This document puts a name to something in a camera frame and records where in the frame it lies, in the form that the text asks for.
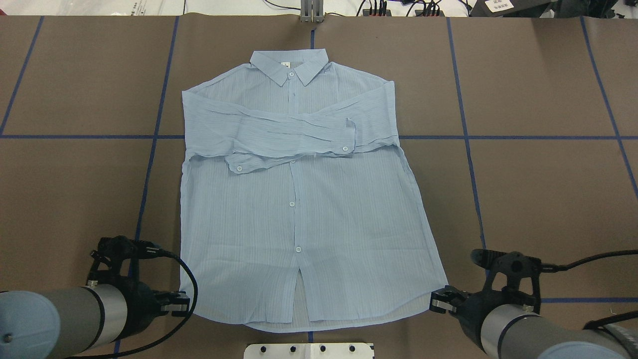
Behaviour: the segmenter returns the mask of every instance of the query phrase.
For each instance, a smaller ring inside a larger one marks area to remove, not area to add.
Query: striped shirt
[[[427,310],[447,279],[392,81],[323,49],[256,51],[182,101],[181,256],[200,284],[196,314],[299,332]]]

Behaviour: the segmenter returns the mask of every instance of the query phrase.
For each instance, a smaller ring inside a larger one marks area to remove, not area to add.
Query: metal bracket
[[[374,344],[308,343],[251,344],[244,359],[374,359]]]
[[[301,22],[323,22],[323,0],[301,0]]]

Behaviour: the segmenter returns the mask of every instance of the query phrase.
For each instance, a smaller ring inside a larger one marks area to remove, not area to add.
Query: shirt sleeve
[[[355,125],[354,153],[369,152],[382,146],[399,144],[396,128],[394,81],[387,81],[376,89],[325,107],[311,114],[317,118],[347,118]],[[241,166],[243,171],[267,169],[296,160],[303,155],[265,158],[249,153],[233,153],[225,157],[231,171]]]
[[[345,156],[355,147],[355,124],[347,117],[255,111],[188,91],[182,92],[182,100],[191,154],[243,154],[267,161],[304,155]],[[231,170],[246,173],[254,169],[237,164]]]

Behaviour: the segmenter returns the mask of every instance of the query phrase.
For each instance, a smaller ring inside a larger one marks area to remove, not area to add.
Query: white mounting bracket
[[[323,22],[323,0],[301,0],[301,22]]]
[[[374,347],[368,343],[251,344],[244,359],[374,359]]]

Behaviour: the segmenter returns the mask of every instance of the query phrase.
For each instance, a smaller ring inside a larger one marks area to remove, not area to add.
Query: shirt collar
[[[281,61],[302,62],[294,68],[295,73],[304,86],[321,71],[328,63],[328,55],[325,49],[293,50],[293,51],[255,51],[250,58],[250,63],[261,72],[270,77],[279,86],[283,86],[288,79],[290,69],[281,64]]]

